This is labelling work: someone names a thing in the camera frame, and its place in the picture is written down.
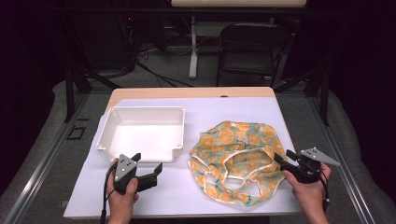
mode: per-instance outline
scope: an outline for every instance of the white paper sheet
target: white paper sheet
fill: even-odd
[[[285,150],[294,151],[275,97],[130,99],[120,101],[117,106],[186,108],[183,152],[174,162],[163,164],[157,187],[139,193],[139,201],[134,206],[134,217],[262,216],[301,211],[286,180],[282,181],[273,199],[255,206],[241,207],[218,203],[206,196],[188,167],[189,150],[198,142],[200,133],[224,120],[269,124],[277,131]],[[95,148],[103,125],[104,117],[92,140],[90,153],[64,212],[65,217],[90,218],[101,215],[105,174],[110,165],[106,155]],[[157,165],[139,163],[137,175],[150,174]]]

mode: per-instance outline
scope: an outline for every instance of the finger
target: finger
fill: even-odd
[[[106,173],[106,175],[108,175],[108,173],[110,172],[110,168],[116,163],[116,162],[118,162],[119,161],[119,159],[114,159],[114,161],[113,162],[111,162],[111,164],[110,164],[110,166],[108,167],[108,170],[107,170],[107,173]]]
[[[111,162],[110,168],[118,161],[119,160],[116,158],[113,162]],[[114,172],[111,171],[110,168],[108,168],[107,173],[106,173],[108,175],[107,189],[106,189],[107,194],[109,194],[111,192],[111,190],[114,189]]]
[[[139,200],[139,194],[136,193],[136,194],[134,195],[134,203],[137,202],[137,200]]]
[[[295,183],[297,183],[296,177],[289,171],[284,170],[282,171],[285,178],[289,181],[289,183],[294,187]]]
[[[130,181],[129,181],[129,183],[128,183],[128,186],[126,187],[126,192],[128,193],[128,194],[131,194],[131,195],[135,195],[136,194],[136,191],[137,191],[137,183],[138,181],[137,181],[137,179],[136,178],[132,178]]]
[[[114,173],[110,172],[110,175],[108,176],[107,180],[107,194],[110,194],[110,192],[114,189]]]
[[[327,166],[324,162],[320,163],[320,169],[322,173],[326,176],[326,178],[329,179],[330,174],[332,173],[332,169],[330,169],[330,167]]]

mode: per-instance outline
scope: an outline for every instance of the fabric bag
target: fabric bag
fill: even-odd
[[[223,121],[200,133],[199,142],[190,150],[189,167],[209,197],[222,203],[251,206],[271,199],[284,178],[274,161],[275,152],[287,158],[273,127]],[[240,180],[240,187],[228,187],[227,178]],[[247,192],[249,183],[257,185],[260,195]]]

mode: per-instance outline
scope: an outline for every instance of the black chair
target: black chair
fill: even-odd
[[[278,24],[237,23],[226,26],[219,37],[219,63],[216,86],[227,74],[271,78],[291,41],[291,31]]]

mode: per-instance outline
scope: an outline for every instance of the white plastic tray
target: white plastic tray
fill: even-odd
[[[172,162],[183,150],[183,106],[114,106],[96,148],[113,161],[141,153],[142,162]]]

